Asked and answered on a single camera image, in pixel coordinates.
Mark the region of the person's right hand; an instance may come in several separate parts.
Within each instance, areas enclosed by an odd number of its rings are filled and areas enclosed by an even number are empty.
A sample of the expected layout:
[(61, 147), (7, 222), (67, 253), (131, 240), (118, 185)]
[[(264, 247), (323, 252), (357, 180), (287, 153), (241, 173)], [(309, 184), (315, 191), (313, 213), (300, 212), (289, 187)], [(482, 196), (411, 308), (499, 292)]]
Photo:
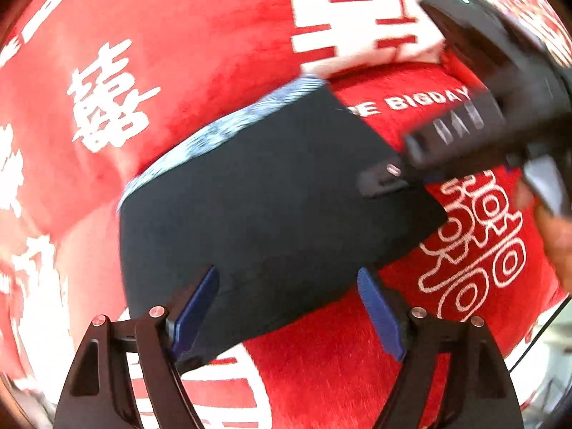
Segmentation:
[(557, 217), (548, 211), (523, 180), (519, 180), (516, 184), (514, 205), (518, 209), (533, 209), (533, 218), (542, 238), (547, 259), (553, 265), (560, 287), (570, 294), (572, 290), (571, 220)]

